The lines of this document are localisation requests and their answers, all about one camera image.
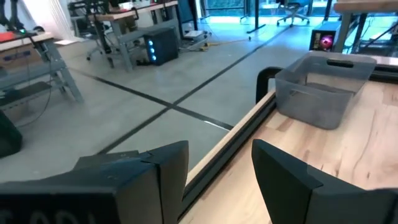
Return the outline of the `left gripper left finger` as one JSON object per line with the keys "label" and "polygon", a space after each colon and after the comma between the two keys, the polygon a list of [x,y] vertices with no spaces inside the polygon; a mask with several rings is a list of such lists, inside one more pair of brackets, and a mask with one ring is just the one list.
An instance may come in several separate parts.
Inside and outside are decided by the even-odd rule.
{"label": "left gripper left finger", "polygon": [[68,172],[1,184],[1,223],[176,223],[188,141],[79,158]]}

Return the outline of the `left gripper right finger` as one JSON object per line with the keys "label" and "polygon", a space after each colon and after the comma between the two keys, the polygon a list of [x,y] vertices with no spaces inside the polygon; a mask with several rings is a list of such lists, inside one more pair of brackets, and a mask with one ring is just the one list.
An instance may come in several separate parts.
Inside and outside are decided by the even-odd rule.
{"label": "left gripper right finger", "polygon": [[364,190],[262,139],[251,157],[272,223],[397,224],[397,189]]}

